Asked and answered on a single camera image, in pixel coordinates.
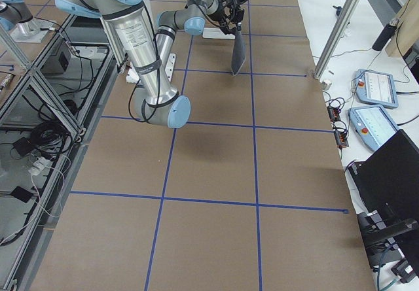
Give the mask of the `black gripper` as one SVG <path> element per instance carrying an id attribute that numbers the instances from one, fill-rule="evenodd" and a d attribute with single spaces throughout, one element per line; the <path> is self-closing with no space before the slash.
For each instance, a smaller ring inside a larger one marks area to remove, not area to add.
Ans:
<path id="1" fill-rule="evenodd" d="M 240 5 L 235 5 L 223 1 L 220 3 L 222 8 L 221 19 L 219 20 L 220 29 L 234 29 L 237 32 L 242 30 L 242 20 L 244 9 Z"/>

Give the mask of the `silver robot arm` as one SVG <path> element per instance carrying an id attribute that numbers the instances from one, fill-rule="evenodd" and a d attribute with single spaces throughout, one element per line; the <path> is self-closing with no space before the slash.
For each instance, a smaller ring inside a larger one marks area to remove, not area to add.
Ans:
<path id="1" fill-rule="evenodd" d="M 165 11 L 158 15 L 159 29 L 167 27 L 174 32 L 184 30 L 190 35 L 201 35 L 206 22 L 218 27 L 225 35 L 237 36 L 242 30 L 244 9 L 248 0 L 187 0 L 185 8 Z"/>
<path id="2" fill-rule="evenodd" d="M 138 75 L 128 102 L 137 122 L 183 127 L 191 102 L 171 84 L 166 74 L 166 52 L 158 49 L 149 10 L 144 0 L 54 0 L 69 14 L 101 21 L 119 65 L 129 60 Z"/>

